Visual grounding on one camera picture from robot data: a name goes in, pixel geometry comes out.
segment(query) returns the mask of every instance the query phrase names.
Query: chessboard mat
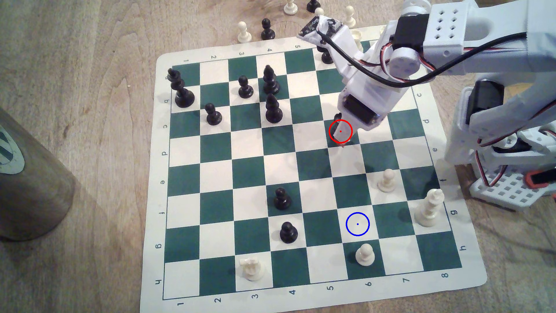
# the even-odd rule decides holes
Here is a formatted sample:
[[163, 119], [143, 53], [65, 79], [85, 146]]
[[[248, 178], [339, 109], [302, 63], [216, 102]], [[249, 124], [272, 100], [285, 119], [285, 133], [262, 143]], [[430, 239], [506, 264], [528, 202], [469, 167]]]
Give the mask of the chessboard mat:
[[[380, 28], [360, 30], [368, 49]], [[486, 281], [455, 170], [442, 160], [446, 138], [429, 85], [408, 90], [379, 127], [342, 148], [328, 128], [344, 84], [320, 54], [293, 37], [158, 59], [142, 312], [279, 312]], [[265, 119], [267, 64], [281, 85], [277, 124]], [[169, 67], [195, 94], [192, 106], [174, 103]], [[237, 94], [240, 75], [254, 88], [249, 99]], [[222, 114], [216, 126], [201, 109], [208, 102]], [[387, 168], [392, 193], [376, 188]], [[277, 187], [292, 197], [285, 211], [272, 205]], [[431, 188], [446, 200], [425, 228], [414, 212]], [[299, 232], [292, 244], [279, 239], [285, 221]], [[375, 252], [368, 267], [355, 261], [363, 243]], [[247, 257], [263, 264], [260, 281], [243, 277]]]

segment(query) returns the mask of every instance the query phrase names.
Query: wood grain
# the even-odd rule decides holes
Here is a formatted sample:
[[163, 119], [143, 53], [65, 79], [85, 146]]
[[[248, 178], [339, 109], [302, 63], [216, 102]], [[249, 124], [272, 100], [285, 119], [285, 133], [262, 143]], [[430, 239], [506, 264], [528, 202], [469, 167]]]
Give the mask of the wood grain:
[[[294, 36], [311, 16], [305, 1], [296, 3], [294, 16], [283, 14], [280, 0], [0, 3], [0, 105], [78, 181], [54, 231], [0, 242], [0, 312], [139, 310], [157, 58], [234, 44], [242, 20], [254, 40], [264, 17], [277, 38]], [[395, 19], [402, 0], [321, 4], [336, 17], [352, 5], [363, 27]], [[472, 79], [432, 83], [445, 130]], [[465, 190], [472, 173], [458, 167], [458, 174]], [[489, 276], [484, 286], [303, 312], [553, 311], [554, 203], [546, 198], [515, 213], [466, 198]]]

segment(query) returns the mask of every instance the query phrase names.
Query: white pawn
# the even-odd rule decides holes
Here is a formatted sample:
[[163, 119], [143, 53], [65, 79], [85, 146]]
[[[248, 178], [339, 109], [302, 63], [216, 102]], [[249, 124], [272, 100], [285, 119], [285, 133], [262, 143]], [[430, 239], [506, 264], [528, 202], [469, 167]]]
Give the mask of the white pawn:
[[284, 6], [284, 13], [288, 15], [297, 13], [297, 5], [294, 3], [294, 0], [287, 0], [287, 4]]
[[247, 32], [247, 25], [245, 22], [239, 22], [237, 28], [240, 29], [240, 34], [237, 35], [237, 40], [241, 43], [246, 43], [251, 41], [251, 33]]
[[344, 24], [346, 24], [349, 28], [353, 28], [355, 26], [355, 19], [353, 18], [355, 10], [353, 10], [352, 6], [347, 6], [344, 9], [344, 12], [346, 13], [346, 20]]
[[387, 168], [383, 172], [382, 179], [376, 185], [382, 192], [392, 192], [396, 189], [396, 181], [394, 179], [394, 171]]
[[375, 261], [375, 252], [373, 251], [373, 247], [368, 243], [361, 245], [361, 247], [355, 252], [355, 260], [359, 263], [359, 265], [363, 266], [373, 264]]
[[250, 281], [257, 281], [265, 274], [264, 266], [254, 257], [240, 260], [240, 266], [244, 269], [245, 278]]
[[431, 189], [426, 193], [424, 204], [415, 211], [415, 220], [423, 227], [436, 225], [438, 211], [444, 201], [444, 192], [441, 189]]

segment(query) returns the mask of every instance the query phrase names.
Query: black chess piece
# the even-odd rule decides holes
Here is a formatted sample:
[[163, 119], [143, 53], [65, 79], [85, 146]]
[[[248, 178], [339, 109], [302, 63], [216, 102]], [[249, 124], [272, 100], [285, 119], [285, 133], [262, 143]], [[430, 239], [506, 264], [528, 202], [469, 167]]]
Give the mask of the black chess piece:
[[294, 242], [297, 239], [297, 229], [290, 222], [284, 222], [280, 229], [280, 239], [284, 243]]
[[245, 75], [241, 75], [237, 81], [240, 83], [240, 90], [238, 94], [243, 99], [247, 99], [253, 95], [253, 87], [248, 85], [247, 77]]
[[291, 205], [291, 197], [286, 194], [286, 190], [284, 188], [278, 188], [274, 191], [276, 196], [274, 197], [274, 207], [278, 210], [285, 210], [290, 207]]
[[220, 114], [220, 112], [216, 111], [216, 109], [214, 108], [214, 104], [212, 103], [207, 103], [205, 105], [205, 111], [208, 113], [207, 115], [207, 123], [209, 125], [218, 125], [220, 124], [220, 122], [222, 122], [222, 114]]
[[276, 75], [274, 74], [272, 67], [270, 67], [270, 65], [265, 66], [262, 74], [262, 80], [265, 81], [265, 84], [262, 86], [262, 90], [266, 94], [276, 95], [280, 91], [280, 84], [276, 80]]
[[262, 20], [262, 27], [265, 29], [261, 32], [262, 40], [274, 39], [276, 37], [276, 33], [270, 29], [270, 20], [268, 18]]
[[266, 120], [276, 124], [282, 120], [283, 113], [279, 108], [278, 100], [273, 94], [266, 96]]

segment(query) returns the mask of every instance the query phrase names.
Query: chess piece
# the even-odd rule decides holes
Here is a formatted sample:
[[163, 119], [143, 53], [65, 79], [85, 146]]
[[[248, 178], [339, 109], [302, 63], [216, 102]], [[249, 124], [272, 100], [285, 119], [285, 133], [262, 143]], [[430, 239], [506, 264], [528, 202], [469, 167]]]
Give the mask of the chess piece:
[[297, 229], [290, 222], [284, 222], [280, 229], [280, 239], [283, 243], [294, 242], [297, 239]]
[[274, 39], [276, 37], [274, 31], [270, 29], [270, 20], [268, 18], [262, 20], [262, 27], [265, 29], [261, 32], [262, 40]]
[[375, 252], [373, 251], [373, 247], [368, 243], [362, 244], [361, 247], [355, 252], [355, 260], [362, 266], [369, 266], [373, 264], [375, 261]]
[[442, 207], [444, 201], [444, 193], [441, 189], [431, 189], [426, 193], [423, 199], [423, 205], [415, 211], [415, 221], [423, 227], [432, 227], [436, 225], [437, 213]]
[[278, 210], [285, 210], [291, 205], [291, 197], [286, 194], [286, 190], [284, 188], [278, 188], [274, 191], [276, 196], [274, 197], [274, 207]]
[[240, 78], [237, 79], [240, 83], [240, 89], [237, 92], [240, 97], [243, 99], [247, 99], [253, 95], [253, 87], [248, 85], [247, 77], [245, 75], [241, 75]]
[[252, 37], [251, 33], [247, 32], [247, 25], [245, 24], [245, 22], [239, 22], [237, 24], [237, 28], [240, 29], [240, 34], [237, 35], [237, 41], [241, 43], [250, 42]]

